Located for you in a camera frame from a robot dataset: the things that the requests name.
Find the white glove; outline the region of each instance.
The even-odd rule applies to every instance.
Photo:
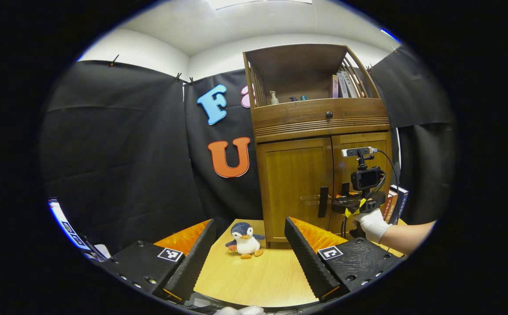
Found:
[[[378,244],[380,244],[382,235],[392,226],[392,224],[384,221],[380,209],[373,210],[370,213],[354,215],[353,219],[361,223],[361,228],[366,234],[366,239]]]
[[[232,307],[224,307],[217,311],[214,315],[266,315],[259,306],[252,305],[239,310]]]

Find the cabinet door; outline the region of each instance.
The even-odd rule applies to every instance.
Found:
[[[334,159],[334,189],[333,197],[341,194],[342,183],[351,182],[351,173],[357,171],[357,157],[349,156],[343,157],[341,150],[352,149],[356,147],[371,146],[376,149],[382,150],[388,154],[388,157],[392,159],[392,140],[390,138],[390,132],[373,132],[373,133],[354,133],[354,134],[342,134],[339,136],[332,136],[333,144],[333,159]],[[388,193],[390,189],[390,178],[392,178],[392,166],[384,154],[376,152],[374,159],[366,160],[366,164],[369,168],[379,166],[380,169],[386,172],[386,179],[382,191]],[[350,184],[350,191],[353,190],[353,185]],[[332,212],[330,215],[329,231],[332,233],[339,234],[341,228],[341,221],[343,215],[340,213]],[[347,227],[347,231],[354,229],[354,225]]]
[[[261,144],[256,147],[263,219],[270,242],[287,242],[284,224],[294,217],[328,228],[330,204],[318,216],[320,187],[333,189],[332,143],[329,137]]]

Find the penguin plush toy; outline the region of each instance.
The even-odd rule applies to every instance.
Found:
[[[225,244],[226,247],[236,245],[236,251],[240,254],[241,259],[249,259],[254,256],[258,257],[263,254],[263,250],[259,249],[260,239],[265,239],[263,235],[254,234],[254,229],[246,222],[238,222],[230,229],[230,234],[234,241]]]

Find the cabinet handle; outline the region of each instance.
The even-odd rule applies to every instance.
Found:
[[[326,217],[328,207],[328,186],[320,187],[320,204],[318,205],[318,217]]]

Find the soap dispenser bottle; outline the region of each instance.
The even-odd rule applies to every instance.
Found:
[[[275,91],[270,91],[271,105],[279,104],[279,100],[275,97]]]

